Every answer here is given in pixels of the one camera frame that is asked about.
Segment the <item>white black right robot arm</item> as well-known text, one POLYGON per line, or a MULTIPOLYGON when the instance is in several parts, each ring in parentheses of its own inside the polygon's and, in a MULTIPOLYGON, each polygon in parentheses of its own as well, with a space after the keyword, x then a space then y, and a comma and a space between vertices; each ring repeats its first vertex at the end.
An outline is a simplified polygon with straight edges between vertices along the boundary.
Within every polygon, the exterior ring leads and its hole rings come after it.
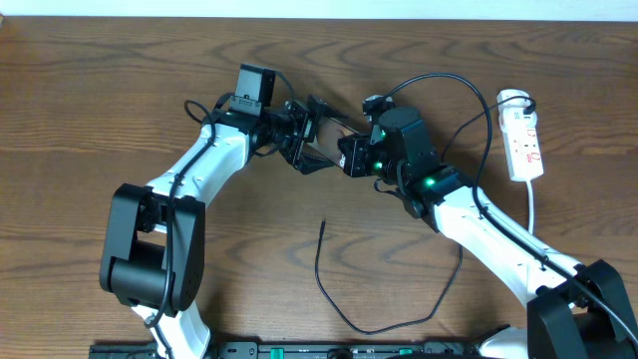
POLYGON ((636 357, 637 322, 619 272, 555 250, 495 207, 439 159, 417 109, 377 113, 366 132, 324 118, 312 147, 351 178, 389 184, 412 217, 467 249, 523 305, 525 327, 490 334, 478 344, 479 356, 636 357))

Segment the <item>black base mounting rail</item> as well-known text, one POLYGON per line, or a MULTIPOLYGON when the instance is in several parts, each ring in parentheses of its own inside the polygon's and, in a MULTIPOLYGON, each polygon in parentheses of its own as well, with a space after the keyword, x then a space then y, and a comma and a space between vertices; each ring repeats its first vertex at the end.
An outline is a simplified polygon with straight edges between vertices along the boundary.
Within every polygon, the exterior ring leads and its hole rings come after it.
POLYGON ((258 344, 226 342, 209 348, 213 359, 382 359, 382 358, 480 358, 476 349, 459 342, 422 344, 258 344))

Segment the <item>white power strip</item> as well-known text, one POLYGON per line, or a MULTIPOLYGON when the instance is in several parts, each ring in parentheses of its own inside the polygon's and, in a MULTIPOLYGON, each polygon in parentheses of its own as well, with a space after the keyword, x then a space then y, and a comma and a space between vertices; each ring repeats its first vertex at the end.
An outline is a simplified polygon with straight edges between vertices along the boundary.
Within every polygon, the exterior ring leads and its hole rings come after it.
POLYGON ((536 104, 523 90, 505 89, 496 97, 498 124, 512 181, 532 181, 544 169, 538 143, 536 104))

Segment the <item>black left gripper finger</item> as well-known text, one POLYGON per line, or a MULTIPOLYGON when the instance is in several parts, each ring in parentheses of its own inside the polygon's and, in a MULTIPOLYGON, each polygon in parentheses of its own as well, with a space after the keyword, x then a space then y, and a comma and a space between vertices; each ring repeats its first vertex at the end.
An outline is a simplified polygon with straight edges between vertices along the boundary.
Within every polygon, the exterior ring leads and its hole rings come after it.
POLYGON ((301 153, 300 157, 298 158, 297 169, 303 175, 310 175, 317 171, 321 171, 333 166, 334 164, 324 157, 316 157, 310 154, 301 153))
POLYGON ((337 109, 328 105, 322 99, 309 95, 307 98, 307 107, 310 113, 316 118, 334 118, 334 119, 347 119, 348 116, 343 112, 338 111, 337 109))

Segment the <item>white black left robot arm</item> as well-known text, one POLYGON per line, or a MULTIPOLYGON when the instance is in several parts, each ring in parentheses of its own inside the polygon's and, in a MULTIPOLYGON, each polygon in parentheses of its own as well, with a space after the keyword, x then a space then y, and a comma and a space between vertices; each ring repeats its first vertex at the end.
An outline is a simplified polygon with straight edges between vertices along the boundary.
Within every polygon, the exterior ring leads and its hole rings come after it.
POLYGON ((222 95, 198 118, 192 147, 144 186, 124 183, 114 193, 99 282, 142 318, 160 358, 201 358, 212 337, 195 302, 204 268, 205 217, 224 184, 262 147, 309 175, 329 167, 325 156, 303 153, 321 126, 345 115, 321 99, 222 95))

